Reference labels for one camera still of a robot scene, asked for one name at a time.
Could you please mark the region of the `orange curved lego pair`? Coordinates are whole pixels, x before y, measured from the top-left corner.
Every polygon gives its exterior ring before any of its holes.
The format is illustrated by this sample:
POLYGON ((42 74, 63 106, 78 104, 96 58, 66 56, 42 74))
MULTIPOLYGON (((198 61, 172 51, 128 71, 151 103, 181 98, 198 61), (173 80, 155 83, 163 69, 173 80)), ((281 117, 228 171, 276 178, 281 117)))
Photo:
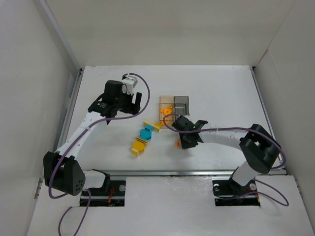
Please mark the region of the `orange curved lego pair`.
POLYGON ((181 146, 181 140, 180 138, 178 138, 177 142, 175 143, 176 147, 180 147, 181 146))

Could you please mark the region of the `yellow lego plate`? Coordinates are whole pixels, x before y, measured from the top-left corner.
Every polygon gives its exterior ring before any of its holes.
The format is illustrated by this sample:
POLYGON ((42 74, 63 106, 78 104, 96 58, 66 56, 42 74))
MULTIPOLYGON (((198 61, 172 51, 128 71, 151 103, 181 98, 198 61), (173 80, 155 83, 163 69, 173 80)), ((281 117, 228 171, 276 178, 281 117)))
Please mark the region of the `yellow lego plate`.
POLYGON ((147 126, 147 125, 151 126, 155 132, 159 132, 161 130, 161 124, 159 122, 151 123, 149 121, 143 121, 143 125, 144 126, 147 126))

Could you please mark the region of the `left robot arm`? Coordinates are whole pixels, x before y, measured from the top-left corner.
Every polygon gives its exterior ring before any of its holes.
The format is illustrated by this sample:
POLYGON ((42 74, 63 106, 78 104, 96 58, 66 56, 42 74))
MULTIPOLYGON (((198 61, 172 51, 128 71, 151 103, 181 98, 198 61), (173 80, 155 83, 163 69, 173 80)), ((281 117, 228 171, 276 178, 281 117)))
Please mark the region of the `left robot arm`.
POLYGON ((118 112, 137 116, 142 94, 134 93, 137 77, 125 74, 120 81, 109 80, 101 94, 88 108, 85 118, 74 134, 55 152, 47 152, 43 158, 44 182, 52 191, 58 190, 64 195, 78 195, 87 189, 108 189, 110 176, 100 170, 83 170, 80 161, 87 159, 84 154, 92 139, 116 119, 118 112))

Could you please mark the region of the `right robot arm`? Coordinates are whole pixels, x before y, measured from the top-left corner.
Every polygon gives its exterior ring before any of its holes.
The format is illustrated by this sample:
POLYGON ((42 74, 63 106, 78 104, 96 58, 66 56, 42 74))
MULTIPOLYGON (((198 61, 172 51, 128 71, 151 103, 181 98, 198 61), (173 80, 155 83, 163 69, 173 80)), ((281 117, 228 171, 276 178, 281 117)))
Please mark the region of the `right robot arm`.
POLYGON ((219 144, 243 153, 244 163, 231 176, 231 183, 244 187, 257 175, 266 175, 282 153, 281 146, 259 124, 250 128, 215 128, 205 120, 193 123, 185 116, 178 116, 171 130, 180 135, 182 149, 194 148, 199 143, 219 144))

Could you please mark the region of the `teal lego block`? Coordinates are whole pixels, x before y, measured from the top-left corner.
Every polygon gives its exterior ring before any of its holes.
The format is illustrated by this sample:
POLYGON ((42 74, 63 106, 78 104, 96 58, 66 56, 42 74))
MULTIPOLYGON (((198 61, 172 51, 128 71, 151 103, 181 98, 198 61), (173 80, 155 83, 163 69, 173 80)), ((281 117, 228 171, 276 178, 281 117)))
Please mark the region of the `teal lego block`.
POLYGON ((146 130, 149 130, 150 132, 153 132, 154 127, 147 124, 147 125, 145 125, 145 129, 146 129, 146 130))

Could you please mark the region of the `amber transparent container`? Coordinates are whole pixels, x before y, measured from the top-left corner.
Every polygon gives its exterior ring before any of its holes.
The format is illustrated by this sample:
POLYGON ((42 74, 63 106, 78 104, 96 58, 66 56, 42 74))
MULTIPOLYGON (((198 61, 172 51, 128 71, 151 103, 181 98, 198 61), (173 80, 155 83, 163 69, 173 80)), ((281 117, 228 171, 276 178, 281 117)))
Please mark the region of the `amber transparent container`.
POLYGON ((165 116, 174 113, 174 96, 161 95, 159 97, 159 121, 164 127, 163 119, 165 116))

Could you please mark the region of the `grey transparent container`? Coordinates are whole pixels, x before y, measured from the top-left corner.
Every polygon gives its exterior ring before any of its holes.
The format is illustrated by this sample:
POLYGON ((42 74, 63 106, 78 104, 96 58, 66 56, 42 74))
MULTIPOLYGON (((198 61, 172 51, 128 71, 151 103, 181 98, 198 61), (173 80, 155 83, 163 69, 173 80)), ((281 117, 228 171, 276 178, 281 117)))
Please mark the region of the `grey transparent container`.
POLYGON ((178 116, 189 116, 189 97, 174 96, 174 113, 178 116))

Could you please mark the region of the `yellow lego block bottom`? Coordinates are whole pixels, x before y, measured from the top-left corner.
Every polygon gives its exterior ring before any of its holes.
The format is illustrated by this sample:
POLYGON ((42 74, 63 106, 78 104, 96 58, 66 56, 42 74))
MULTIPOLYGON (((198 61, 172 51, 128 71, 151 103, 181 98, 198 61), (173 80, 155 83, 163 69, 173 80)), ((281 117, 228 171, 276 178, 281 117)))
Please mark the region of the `yellow lego block bottom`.
POLYGON ((131 149, 131 153, 135 156, 138 157, 140 154, 142 154, 144 152, 144 149, 138 150, 136 148, 132 148, 131 149))

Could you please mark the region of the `aluminium left rail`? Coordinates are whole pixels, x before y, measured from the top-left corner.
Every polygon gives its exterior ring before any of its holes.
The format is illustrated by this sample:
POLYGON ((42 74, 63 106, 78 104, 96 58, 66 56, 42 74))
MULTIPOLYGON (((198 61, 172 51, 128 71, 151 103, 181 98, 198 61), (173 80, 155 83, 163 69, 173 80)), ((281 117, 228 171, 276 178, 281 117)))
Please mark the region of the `aluminium left rail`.
POLYGON ((60 150, 60 148, 66 144, 68 131, 74 111, 74 105, 76 103, 76 98, 78 95, 79 87, 82 81, 82 73, 84 69, 81 68, 79 70, 78 76, 75 80, 74 87, 72 89, 71 97, 68 99, 66 103, 66 113, 61 121, 61 130, 60 134, 57 135, 58 143, 55 146, 54 151, 47 152, 43 157, 43 177, 39 179, 37 190, 34 198, 37 199, 39 197, 40 190, 42 185, 48 187, 48 195, 52 199, 59 199, 68 195, 68 192, 62 193, 59 196, 53 196, 52 190, 54 189, 54 184, 58 184, 60 181, 63 181, 64 171, 62 170, 62 164, 65 162, 66 157, 64 156, 64 152, 60 150))

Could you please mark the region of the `aluminium rail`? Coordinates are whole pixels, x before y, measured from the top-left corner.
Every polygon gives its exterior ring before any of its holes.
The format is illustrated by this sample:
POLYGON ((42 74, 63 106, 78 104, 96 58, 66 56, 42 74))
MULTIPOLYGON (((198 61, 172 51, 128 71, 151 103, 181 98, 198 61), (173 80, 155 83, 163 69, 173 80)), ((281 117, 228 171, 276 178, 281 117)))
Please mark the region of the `aluminium rail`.
POLYGON ((157 176, 230 176, 233 170, 187 170, 187 171, 158 171, 158 170, 102 170, 105 173, 109 173, 111 176, 125 176, 125 177, 157 177, 157 176))
POLYGON ((62 170, 62 164, 65 162, 66 157, 64 156, 64 152, 60 150, 60 148, 66 144, 68 131, 74 111, 74 105, 76 103, 76 98, 78 95, 79 87, 82 81, 82 73, 84 69, 81 68, 79 70, 78 76, 75 80, 74 87, 72 89, 71 97, 68 99, 66 103, 66 113, 61 121, 61 130, 60 134, 57 135, 58 143, 55 146, 54 151, 47 152, 43 157, 43 177, 39 179, 37 190, 34 198, 37 199, 39 197, 40 190, 42 185, 48 187, 48 195, 52 199, 59 199, 68 195, 68 192, 62 193, 59 196, 53 196, 52 190, 54 189, 54 184, 58 184, 60 181, 63 181, 64 171, 62 170))
MULTIPOLYGON (((261 106, 262 106, 262 109, 263 109, 263 112, 264 112, 264 116, 265 116, 265 119, 266 119, 266 122, 267 122, 267 125, 268 125, 268 131, 270 132, 271 136, 274 139, 276 139, 275 135, 274 135, 273 128, 272 128, 272 125, 270 123, 270 119, 269 119, 269 116, 268 116, 268 113, 267 113, 264 101, 263 101, 263 98, 262 98, 262 95, 261 95, 261 92, 260 92, 260 89, 259 89, 259 86, 258 86, 258 82, 257 82, 256 76, 255 76, 255 72, 254 72, 254 67, 250 67, 250 70, 251 70, 251 74, 252 74, 252 78, 253 78, 253 81, 254 81, 254 84, 255 84, 255 87, 256 87, 256 91, 258 93, 258 97, 259 97, 259 100, 260 100, 260 103, 261 103, 261 106)), ((281 154, 279 155, 278 160, 279 160, 280 164, 284 163, 283 156, 281 154)), ((284 165, 282 167, 276 168, 275 170, 284 170, 286 172, 286 168, 285 168, 284 165)))

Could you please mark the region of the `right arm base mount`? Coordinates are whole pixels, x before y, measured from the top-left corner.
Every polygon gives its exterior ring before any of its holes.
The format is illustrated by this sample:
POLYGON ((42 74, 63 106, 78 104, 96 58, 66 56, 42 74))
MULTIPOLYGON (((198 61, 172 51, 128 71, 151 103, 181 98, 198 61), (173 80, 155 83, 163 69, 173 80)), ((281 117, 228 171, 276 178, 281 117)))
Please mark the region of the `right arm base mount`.
POLYGON ((260 206, 254 180, 245 186, 240 186, 231 179, 215 179, 212 184, 217 207, 260 206))

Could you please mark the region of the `aluminium front rail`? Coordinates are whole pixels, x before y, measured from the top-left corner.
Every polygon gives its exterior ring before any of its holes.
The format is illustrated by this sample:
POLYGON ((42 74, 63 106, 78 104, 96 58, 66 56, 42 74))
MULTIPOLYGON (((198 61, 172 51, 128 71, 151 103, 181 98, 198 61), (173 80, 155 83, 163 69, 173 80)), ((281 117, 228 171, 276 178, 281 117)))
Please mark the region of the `aluminium front rail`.
POLYGON ((109 173, 111 176, 125 176, 125 177, 157 177, 157 176, 230 176, 233 170, 187 170, 187 171, 158 171, 158 170, 102 170, 105 173, 109 173))

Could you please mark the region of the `aluminium right rail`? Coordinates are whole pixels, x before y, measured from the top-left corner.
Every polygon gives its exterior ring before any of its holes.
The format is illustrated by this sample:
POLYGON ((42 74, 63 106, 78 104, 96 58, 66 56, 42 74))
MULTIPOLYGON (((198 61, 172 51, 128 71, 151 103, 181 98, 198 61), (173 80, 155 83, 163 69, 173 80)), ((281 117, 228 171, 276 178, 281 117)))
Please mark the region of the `aluminium right rail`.
MULTIPOLYGON (((262 98, 262 95, 261 95, 261 92, 260 92, 260 89, 259 89, 259 86, 258 86, 258 82, 257 82, 256 76, 255 76, 255 72, 254 72, 254 67, 250 67, 250 70, 251 70, 251 74, 252 74, 252 78, 253 78, 253 81, 254 81, 254 84, 255 84, 255 87, 256 87, 256 91, 258 93, 258 97, 259 97, 259 100, 260 100, 260 103, 261 103, 261 106, 262 106, 262 109, 263 109, 263 112, 264 112, 264 116, 265 116, 265 119, 266 119, 266 122, 267 122, 267 125, 268 125, 268 131, 270 132, 271 136, 274 139, 276 139, 275 135, 274 135, 273 128, 272 128, 272 125, 270 123, 270 119, 269 119, 269 116, 268 116, 268 113, 267 113, 264 101, 263 101, 263 98, 262 98)), ((278 160, 279 160, 280 164, 284 163, 283 156, 281 154, 279 155, 278 160)), ((284 165, 282 167, 276 168, 275 170, 284 170, 286 172, 286 168, 285 168, 284 165)))

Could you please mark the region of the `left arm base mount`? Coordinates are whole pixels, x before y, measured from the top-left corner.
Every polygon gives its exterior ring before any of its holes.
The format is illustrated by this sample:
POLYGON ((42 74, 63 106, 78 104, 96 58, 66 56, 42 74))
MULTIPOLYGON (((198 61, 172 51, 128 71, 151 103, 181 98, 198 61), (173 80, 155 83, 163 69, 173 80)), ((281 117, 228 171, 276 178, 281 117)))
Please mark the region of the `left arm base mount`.
POLYGON ((125 205, 126 180, 112 179, 109 173, 100 170, 85 172, 86 182, 79 204, 81 207, 123 207, 125 205))

